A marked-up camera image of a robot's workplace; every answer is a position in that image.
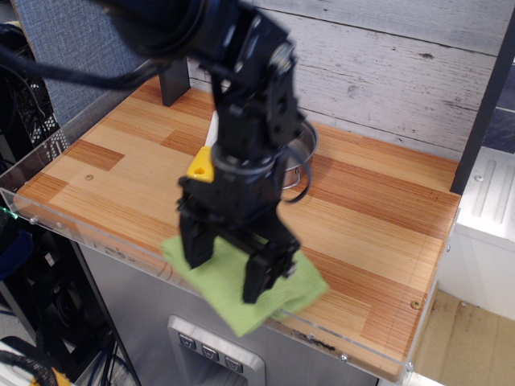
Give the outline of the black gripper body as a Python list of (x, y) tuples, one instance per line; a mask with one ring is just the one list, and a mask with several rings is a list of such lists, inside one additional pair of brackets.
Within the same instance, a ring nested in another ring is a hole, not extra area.
[(299, 250), (299, 242), (278, 218), (286, 159), (232, 165), (213, 159), (214, 181), (179, 178), (180, 215), (211, 225), (218, 236), (251, 255), (264, 248)]

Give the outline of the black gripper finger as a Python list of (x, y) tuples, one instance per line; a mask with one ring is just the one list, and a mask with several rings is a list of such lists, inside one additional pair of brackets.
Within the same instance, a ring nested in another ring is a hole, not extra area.
[(256, 303), (262, 293), (272, 289), (280, 277), (293, 275), (296, 270), (294, 253), (294, 249), (279, 251), (264, 248), (251, 255), (245, 270), (244, 303)]
[(215, 229), (204, 222), (181, 215), (179, 220), (184, 257), (192, 269), (201, 266), (213, 255)]

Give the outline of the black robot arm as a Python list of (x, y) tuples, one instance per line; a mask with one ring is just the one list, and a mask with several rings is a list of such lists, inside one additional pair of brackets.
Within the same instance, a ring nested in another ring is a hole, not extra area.
[(288, 34), (243, 1), (107, 1), (125, 43), (161, 62), (189, 57), (211, 76), (218, 132), (210, 182), (183, 176), (184, 256), (198, 267), (221, 236), (249, 256), (243, 300), (254, 303), (293, 268), (299, 242), (277, 207), (289, 145), (303, 132)]

